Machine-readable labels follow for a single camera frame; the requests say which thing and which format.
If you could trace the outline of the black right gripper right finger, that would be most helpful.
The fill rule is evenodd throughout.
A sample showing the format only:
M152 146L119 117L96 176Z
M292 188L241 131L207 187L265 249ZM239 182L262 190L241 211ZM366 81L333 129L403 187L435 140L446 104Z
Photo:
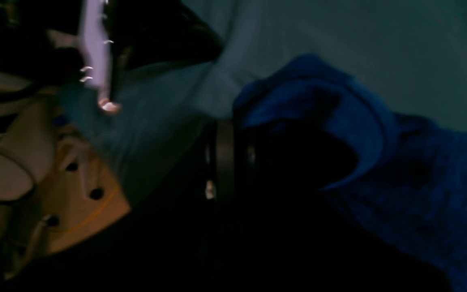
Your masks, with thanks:
M242 131L240 200L246 279L262 292L450 292L441 271L351 222L321 187L347 177L359 158L335 135L300 123Z

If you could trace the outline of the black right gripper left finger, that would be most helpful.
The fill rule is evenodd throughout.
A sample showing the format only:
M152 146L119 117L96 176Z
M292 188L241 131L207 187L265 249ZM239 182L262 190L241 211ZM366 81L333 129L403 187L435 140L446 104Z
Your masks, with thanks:
M34 260L0 292L223 292L236 269L235 130L206 128L160 185L88 240Z

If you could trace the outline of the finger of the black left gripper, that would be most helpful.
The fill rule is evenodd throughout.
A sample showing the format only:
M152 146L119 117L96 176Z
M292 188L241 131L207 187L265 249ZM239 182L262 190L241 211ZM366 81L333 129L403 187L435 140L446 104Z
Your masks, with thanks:
M110 99L126 70L164 62L193 65L217 59L219 35L181 0L110 0Z

